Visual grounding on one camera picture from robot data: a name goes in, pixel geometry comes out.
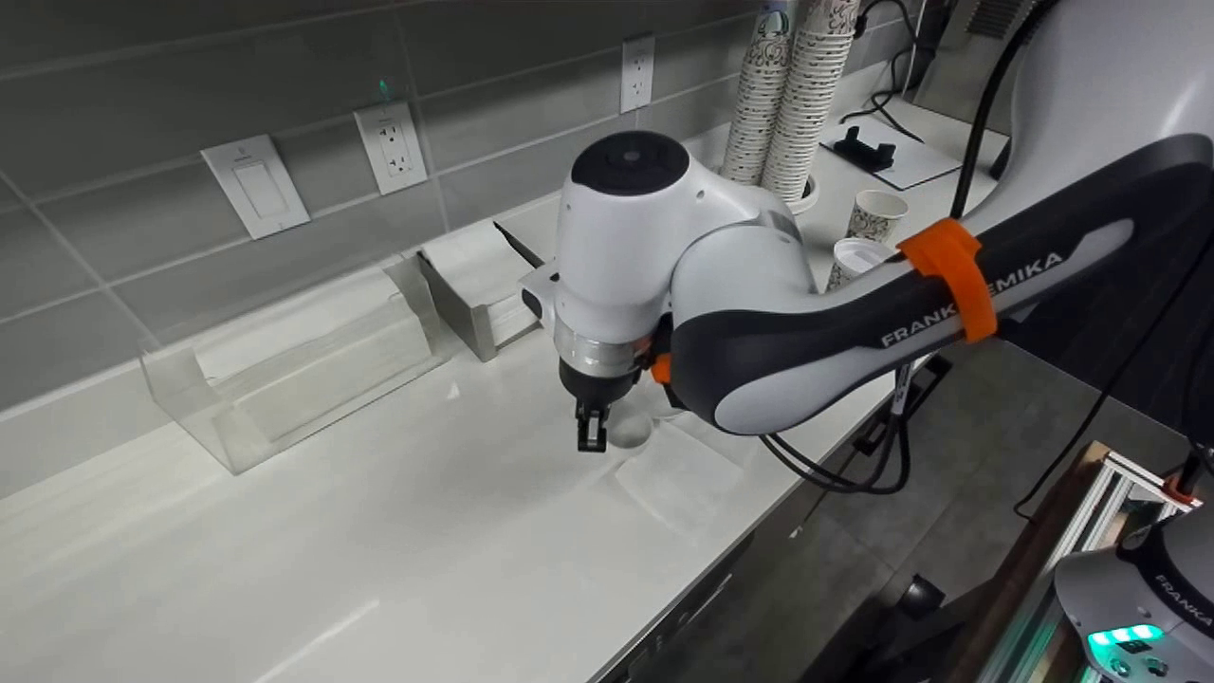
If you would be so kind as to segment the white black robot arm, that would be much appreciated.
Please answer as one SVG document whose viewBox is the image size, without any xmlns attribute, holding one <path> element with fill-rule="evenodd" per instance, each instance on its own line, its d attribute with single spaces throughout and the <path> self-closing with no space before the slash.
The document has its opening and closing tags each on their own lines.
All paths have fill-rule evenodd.
<svg viewBox="0 0 1214 683">
<path fill-rule="evenodd" d="M 606 135 L 559 208 L 555 351 L 577 445 L 657 378 L 732 438 L 806 427 L 874 378 L 1009 312 L 1176 254 L 1203 233 L 1214 152 L 1214 0 L 1041 0 L 1006 42 L 1014 141 L 999 187 L 821 293 L 783 197 L 682 141 Z"/>
</svg>

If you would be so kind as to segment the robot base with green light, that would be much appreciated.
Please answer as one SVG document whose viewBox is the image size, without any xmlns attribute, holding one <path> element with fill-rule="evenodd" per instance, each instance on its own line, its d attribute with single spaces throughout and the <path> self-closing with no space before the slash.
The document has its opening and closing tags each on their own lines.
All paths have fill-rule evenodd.
<svg viewBox="0 0 1214 683">
<path fill-rule="evenodd" d="M 1054 566 L 1054 595 L 1107 683 L 1214 683 L 1214 512 L 1176 512 Z"/>
</svg>

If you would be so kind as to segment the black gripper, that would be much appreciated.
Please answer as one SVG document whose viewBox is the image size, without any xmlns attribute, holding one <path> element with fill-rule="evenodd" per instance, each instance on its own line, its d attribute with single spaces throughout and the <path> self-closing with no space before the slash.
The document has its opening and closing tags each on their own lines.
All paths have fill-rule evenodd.
<svg viewBox="0 0 1214 683">
<path fill-rule="evenodd" d="M 636 384 L 654 343 L 597 343 L 563 329 L 555 347 L 563 389 L 577 399 L 577 452 L 606 452 L 606 408 Z"/>
</svg>

